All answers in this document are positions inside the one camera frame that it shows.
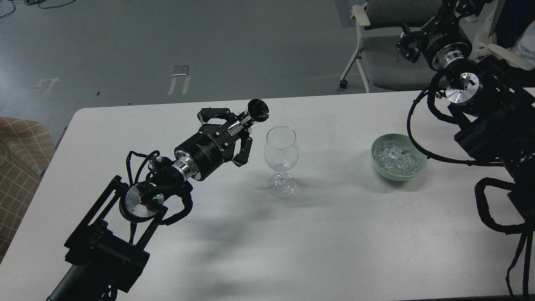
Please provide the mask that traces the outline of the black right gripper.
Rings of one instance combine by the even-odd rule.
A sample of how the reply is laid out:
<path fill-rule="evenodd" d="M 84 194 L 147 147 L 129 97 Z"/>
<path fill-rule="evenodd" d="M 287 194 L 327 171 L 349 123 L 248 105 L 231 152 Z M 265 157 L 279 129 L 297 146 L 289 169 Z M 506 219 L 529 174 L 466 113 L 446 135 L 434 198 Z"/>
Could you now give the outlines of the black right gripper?
<path fill-rule="evenodd" d="M 476 22 L 476 1 L 443 0 L 434 19 L 422 30 L 413 32 L 408 24 L 401 25 L 403 32 L 396 48 L 411 63 L 416 63 L 422 54 L 432 70 L 443 70 L 450 61 L 448 53 L 467 58 L 472 52 L 472 43 L 459 26 L 461 19 Z"/>

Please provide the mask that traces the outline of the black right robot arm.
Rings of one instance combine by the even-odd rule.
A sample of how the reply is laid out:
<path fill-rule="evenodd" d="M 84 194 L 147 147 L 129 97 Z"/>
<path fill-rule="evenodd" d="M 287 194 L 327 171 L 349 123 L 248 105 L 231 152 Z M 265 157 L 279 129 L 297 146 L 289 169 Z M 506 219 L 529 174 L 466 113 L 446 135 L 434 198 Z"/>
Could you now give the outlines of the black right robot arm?
<path fill-rule="evenodd" d="M 512 78 L 500 63 L 534 72 L 534 65 L 507 49 L 520 45 L 520 34 L 528 33 L 533 17 L 522 16 L 506 25 L 502 15 L 512 12 L 506 2 L 497 2 L 494 11 L 470 41 L 460 27 L 460 19 L 478 16 L 483 0 L 444 0 L 438 11 L 416 22 L 398 21 L 403 33 L 396 47 L 405 59 L 416 62 L 425 57 L 436 72 L 429 86 L 413 101 L 407 119 L 412 144 L 427 158 L 467 166 L 503 166 L 513 182 L 484 178 L 474 186 L 481 221 L 503 234 L 520 234 L 519 244 L 507 272 L 524 253 L 523 299 L 530 299 L 529 274 L 534 238 L 534 96 Z M 416 105 L 426 97 L 430 112 L 438 119 L 460 128 L 454 140 L 471 157 L 456 160 L 434 154 L 413 138 L 411 118 Z M 523 218 L 521 224 L 496 223 L 489 211 L 485 189 L 508 191 L 508 198 Z"/>

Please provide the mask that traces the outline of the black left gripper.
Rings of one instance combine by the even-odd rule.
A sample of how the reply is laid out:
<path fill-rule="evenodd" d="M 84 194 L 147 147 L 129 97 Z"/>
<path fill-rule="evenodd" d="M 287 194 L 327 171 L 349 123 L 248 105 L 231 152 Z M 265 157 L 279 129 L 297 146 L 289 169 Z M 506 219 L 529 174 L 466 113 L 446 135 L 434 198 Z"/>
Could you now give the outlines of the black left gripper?
<path fill-rule="evenodd" d="M 199 130 L 175 148 L 173 163 L 184 180 L 203 181 L 223 163 L 232 160 L 235 166 L 248 163 L 252 148 L 249 132 L 231 135 L 229 127 L 237 121 L 237 115 L 228 108 L 202 108 L 197 114 L 201 122 Z M 212 119 L 225 120 L 224 124 L 209 123 Z M 239 151 L 234 154 L 240 139 Z"/>

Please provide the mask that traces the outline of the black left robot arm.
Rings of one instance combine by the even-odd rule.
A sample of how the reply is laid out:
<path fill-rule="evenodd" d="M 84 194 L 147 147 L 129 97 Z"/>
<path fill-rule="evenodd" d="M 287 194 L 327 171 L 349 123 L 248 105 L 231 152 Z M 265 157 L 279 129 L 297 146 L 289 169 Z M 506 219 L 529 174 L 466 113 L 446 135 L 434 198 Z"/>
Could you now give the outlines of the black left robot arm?
<path fill-rule="evenodd" d="M 106 159 L 127 175 L 115 176 L 84 215 L 66 247 L 72 263 L 48 298 L 52 301 L 197 300 L 224 290 L 213 264 L 216 242 L 235 229 L 223 220 L 226 204 L 248 196 L 246 166 L 252 145 L 252 109 L 142 105 L 82 110 L 77 125 L 102 117 L 89 136 L 69 130 L 72 154 L 88 158 L 87 179 Z"/>

